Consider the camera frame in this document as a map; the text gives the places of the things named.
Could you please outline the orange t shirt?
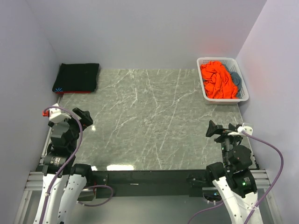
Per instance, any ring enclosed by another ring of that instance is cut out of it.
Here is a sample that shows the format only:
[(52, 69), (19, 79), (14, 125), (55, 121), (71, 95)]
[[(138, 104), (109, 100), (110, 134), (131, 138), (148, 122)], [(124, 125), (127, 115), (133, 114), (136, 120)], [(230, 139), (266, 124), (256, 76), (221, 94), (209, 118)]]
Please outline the orange t shirt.
[(206, 96), (212, 99), (237, 99), (238, 88), (220, 61), (200, 65)]

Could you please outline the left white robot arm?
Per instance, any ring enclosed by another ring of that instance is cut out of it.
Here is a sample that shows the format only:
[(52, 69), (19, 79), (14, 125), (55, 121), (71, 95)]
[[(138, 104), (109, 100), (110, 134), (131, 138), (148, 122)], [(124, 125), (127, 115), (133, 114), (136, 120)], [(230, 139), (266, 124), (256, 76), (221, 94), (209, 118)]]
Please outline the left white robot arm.
[(88, 111), (72, 111), (54, 104), (43, 111), (51, 127), (50, 144), (43, 160), (43, 186), (35, 224), (65, 224), (81, 191), (93, 183), (90, 165), (75, 164), (83, 131), (93, 124)]

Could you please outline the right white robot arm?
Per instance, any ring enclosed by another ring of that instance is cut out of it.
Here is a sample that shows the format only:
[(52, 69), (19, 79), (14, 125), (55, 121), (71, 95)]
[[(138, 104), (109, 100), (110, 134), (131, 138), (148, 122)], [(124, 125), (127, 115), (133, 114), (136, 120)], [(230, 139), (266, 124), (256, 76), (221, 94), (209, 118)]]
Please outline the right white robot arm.
[(228, 128), (209, 121), (206, 137), (221, 144), (222, 161), (206, 168), (205, 181), (215, 186), (234, 224), (263, 223), (259, 207), (256, 206), (258, 193), (256, 181), (250, 171), (253, 164), (251, 150), (241, 145), (245, 135), (252, 135), (248, 124), (232, 125)]

